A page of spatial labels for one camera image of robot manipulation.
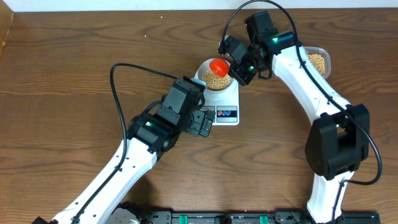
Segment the bowl of soybeans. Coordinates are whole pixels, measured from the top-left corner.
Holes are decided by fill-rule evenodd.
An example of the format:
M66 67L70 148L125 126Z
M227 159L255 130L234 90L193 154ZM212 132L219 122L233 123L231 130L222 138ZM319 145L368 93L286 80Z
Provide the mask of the bowl of soybeans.
M328 52L320 47L304 47L304 49L312 65L324 79L328 78L331 72L330 56Z
M209 59L200 65L199 70L197 71L198 79L206 82L207 91L222 93L231 86L232 82L236 82L236 80L228 74L221 78L211 71L209 64L213 59L214 58Z

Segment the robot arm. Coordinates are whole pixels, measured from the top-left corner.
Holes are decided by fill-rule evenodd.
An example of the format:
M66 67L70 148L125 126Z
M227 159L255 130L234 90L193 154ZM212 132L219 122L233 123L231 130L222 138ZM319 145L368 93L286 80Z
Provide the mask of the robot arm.
M207 137L210 133L214 111L202 111L205 103L203 91L206 83L197 79L175 80L162 101L155 101L140 115L134 117L127 130L127 154L119 172L109 179L123 154L124 142L83 193L50 222L59 224L105 223L130 188L150 170L163 153L174 147L180 133ZM155 114L149 111L158 106ZM76 214L100 185L109 182L84 208ZM40 217L34 223L47 223Z
M332 89L319 74L318 70L309 61L303 47L300 47L300 53L303 60L307 62L307 68L317 82L340 106L346 109L346 105L349 105L349 102ZM295 46L283 49L280 54L274 56L272 71L275 73L275 76L279 77L288 86L296 99L298 99L311 124L315 119L320 118L323 113L335 114L340 112L339 109L328 102L325 96L313 84L304 69L300 68Z
M340 182L350 179L361 161L368 156L368 141L357 127L319 90L302 68L297 56L295 36L292 32L278 33L267 11L259 12L245 20L251 45L245 47L232 36L220 42L218 52L232 56L229 75L242 86L248 85L256 73L270 70L292 91L305 110L312 128L305 146L307 162L314 171L314 183L307 210L315 223L327 223L341 215ZM369 113L363 105L351 106L341 97L308 60L300 46L302 60L317 83L332 96L345 112L369 131ZM341 133L337 128L344 128Z
M324 90L333 99L338 102L343 108L349 105L349 102L342 98L326 80L319 74L318 70L308 60L307 54L303 47L300 48L300 53L306 66L311 74L317 80ZM272 71L275 76L279 77L292 91L296 99L300 102L303 109L311 122L319 119L321 114L337 114L340 112L335 106L328 102L325 96L313 84L311 79L305 73L304 69L300 68L300 62L297 58L295 47L289 47L281 50L281 53L275 55L272 61ZM354 172L346 171L342 174L336 175L333 179L327 180L324 176L315 174L311 198L307 203L307 210L315 223L327 223L331 221L333 206L338 194L339 184L343 179L350 179ZM341 197L336 206L335 216L341 215L341 202L345 192L345 187L341 190Z
M80 216L80 223L105 223L130 188L155 165L157 154L156 152L151 154L148 148L148 145L137 138L127 140L127 155L121 167L121 172L117 172L86 207L85 212ZM75 201L62 212L58 213L53 220L58 221L59 224L71 223L72 218L77 214L83 204L93 195L95 190L106 180L110 173L112 173L114 167L120 161L122 152L123 141L112 159L91 184Z

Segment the white wall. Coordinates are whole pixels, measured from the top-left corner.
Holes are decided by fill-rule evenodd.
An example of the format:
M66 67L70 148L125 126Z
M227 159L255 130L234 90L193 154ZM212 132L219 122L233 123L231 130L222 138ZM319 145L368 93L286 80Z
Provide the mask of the white wall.
M14 12L236 9L246 0L4 0ZM275 0L286 8L398 7L398 0ZM272 8L257 2L247 8Z

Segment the cable clip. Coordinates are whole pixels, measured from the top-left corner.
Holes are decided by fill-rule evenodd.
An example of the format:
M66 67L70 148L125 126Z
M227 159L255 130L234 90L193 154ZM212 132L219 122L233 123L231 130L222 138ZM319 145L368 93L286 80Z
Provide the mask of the cable clip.
M79 219L77 216L74 216L74 217L72 218L72 223L73 223L73 224L79 223L79 222L80 222L80 219Z
M302 68L305 64L306 64L306 61L303 61L302 63L300 63L300 68Z
M329 96L327 99L328 99L327 105L329 105L330 104L330 100L333 100L333 97Z
M120 172L123 171L123 168L120 168L119 166L115 166L114 169L116 169L116 170L118 170L118 171L120 171Z
M347 183L347 181L343 181L343 180L342 180L342 181L339 181L338 183L340 184L341 187L345 187L344 184Z

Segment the green connector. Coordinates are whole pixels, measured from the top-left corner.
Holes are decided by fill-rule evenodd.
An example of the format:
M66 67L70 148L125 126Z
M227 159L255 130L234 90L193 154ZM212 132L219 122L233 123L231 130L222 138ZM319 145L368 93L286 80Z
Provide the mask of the green connector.
M187 215L180 215L180 224L188 224L188 216Z
M268 224L268 216L261 216L260 224Z

